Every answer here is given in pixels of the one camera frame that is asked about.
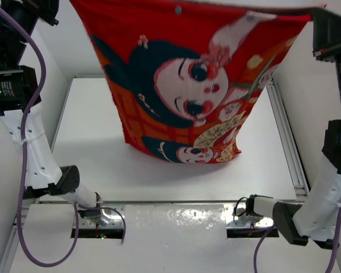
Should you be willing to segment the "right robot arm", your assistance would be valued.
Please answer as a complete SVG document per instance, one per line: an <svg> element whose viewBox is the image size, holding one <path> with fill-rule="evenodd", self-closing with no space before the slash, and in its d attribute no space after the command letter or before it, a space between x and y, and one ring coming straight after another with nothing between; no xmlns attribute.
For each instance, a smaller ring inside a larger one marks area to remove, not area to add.
<svg viewBox="0 0 341 273"><path fill-rule="evenodd" d="M311 15L313 55L318 61L335 63L341 105L341 15L321 7L265 9L276 15L296 18ZM244 214L268 217L292 245L305 246L313 240L323 249L339 246L338 211L341 209L341 119L329 121L322 148L321 168L302 205L271 197L251 195Z"/></svg>

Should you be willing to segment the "red patterned pillowcase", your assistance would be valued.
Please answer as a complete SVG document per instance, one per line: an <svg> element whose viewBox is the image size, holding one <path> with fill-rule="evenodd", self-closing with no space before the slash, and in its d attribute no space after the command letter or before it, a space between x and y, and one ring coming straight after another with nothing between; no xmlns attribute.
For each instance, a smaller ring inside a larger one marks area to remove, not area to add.
<svg viewBox="0 0 341 273"><path fill-rule="evenodd" d="M171 163L216 164L311 11L188 1L72 1L126 143Z"/></svg>

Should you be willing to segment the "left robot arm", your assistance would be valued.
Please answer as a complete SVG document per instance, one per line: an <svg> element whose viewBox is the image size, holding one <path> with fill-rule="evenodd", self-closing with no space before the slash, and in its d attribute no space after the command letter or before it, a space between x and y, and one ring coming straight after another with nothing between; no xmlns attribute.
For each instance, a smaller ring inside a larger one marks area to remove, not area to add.
<svg viewBox="0 0 341 273"><path fill-rule="evenodd" d="M36 121L37 116L41 116L41 114L35 113L35 101L39 98L40 92L42 91L42 88L45 83L46 75L47 75L47 69L45 66L45 61L42 53L40 52L39 47L36 45L36 43L31 38L31 35L28 34L22 26L18 22L15 21L15 19L9 15L6 11L4 11L0 7L0 16L5 19L8 23L10 23L22 36L26 41L29 43L29 45L34 50L36 56L38 57L38 61L40 64L41 69L41 75L40 75L40 81L39 86L35 90L34 95L32 95L31 99L29 100L27 106L24 108L24 112L22 114L22 119L20 120L20 141L18 144L22 148L22 176L20 179L20 187L19 187L19 196L18 196L18 204L17 209L18 212L21 212L22 210L22 203L24 199L24 190L25 190L25 182L27 181L27 167L28 167L28 149L32 148L33 151L35 151L36 147L34 145L35 141L40 140L42 136L45 135L45 131L41 131L40 134L36 134L34 138L30 138L28 135L28 129L26 128L28 121ZM76 189L71 190L69 193L60 195L62 199L67 201L70 204L73 204L75 208L81 208L83 210L88 209L98 209L97 207L97 194L88 190L86 186L80 184L77 186Z"/></svg>

